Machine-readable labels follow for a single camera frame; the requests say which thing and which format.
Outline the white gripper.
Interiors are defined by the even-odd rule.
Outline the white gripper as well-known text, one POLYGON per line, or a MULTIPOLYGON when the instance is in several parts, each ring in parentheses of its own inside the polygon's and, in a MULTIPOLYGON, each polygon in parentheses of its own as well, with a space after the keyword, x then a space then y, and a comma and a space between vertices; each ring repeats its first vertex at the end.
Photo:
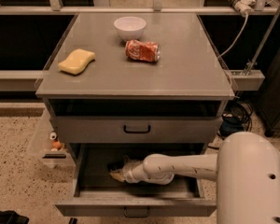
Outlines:
POLYGON ((132 160, 128 156, 123 158, 124 166, 121 170, 111 171, 112 178, 119 182, 138 183, 145 179, 145 172, 143 170, 143 162, 132 160))

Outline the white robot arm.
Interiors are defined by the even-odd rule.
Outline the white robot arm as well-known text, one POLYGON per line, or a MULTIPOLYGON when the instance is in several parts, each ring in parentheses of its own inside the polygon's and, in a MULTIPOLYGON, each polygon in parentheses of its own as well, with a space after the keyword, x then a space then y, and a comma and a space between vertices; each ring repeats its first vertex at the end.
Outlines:
POLYGON ((176 175, 217 183, 217 224, 280 224, 280 152, 262 136, 238 132, 216 154, 125 158, 109 168, 120 181, 167 185, 176 175))

